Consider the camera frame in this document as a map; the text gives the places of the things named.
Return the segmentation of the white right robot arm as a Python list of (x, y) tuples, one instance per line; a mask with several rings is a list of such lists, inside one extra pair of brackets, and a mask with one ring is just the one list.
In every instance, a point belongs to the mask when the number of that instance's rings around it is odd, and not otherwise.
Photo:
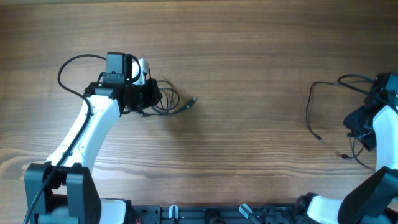
[(363, 91), (343, 82), (338, 84), (364, 93), (364, 105), (348, 115), (343, 124), (349, 136), (366, 149), (376, 150), (376, 168), (372, 176), (343, 200), (316, 194), (300, 197), (291, 214), (293, 222), (307, 223), (397, 223), (397, 212), (389, 204), (397, 199), (397, 74), (380, 73)]

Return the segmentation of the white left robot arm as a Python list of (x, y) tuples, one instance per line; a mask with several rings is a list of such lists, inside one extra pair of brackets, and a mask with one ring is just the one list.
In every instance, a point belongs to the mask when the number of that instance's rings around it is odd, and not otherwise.
[(28, 210), (24, 223), (138, 223), (131, 201), (101, 198), (92, 178), (98, 153), (111, 128), (130, 112), (142, 114), (162, 95), (143, 58), (108, 52), (99, 78), (79, 93), (81, 110), (59, 147), (24, 176)]

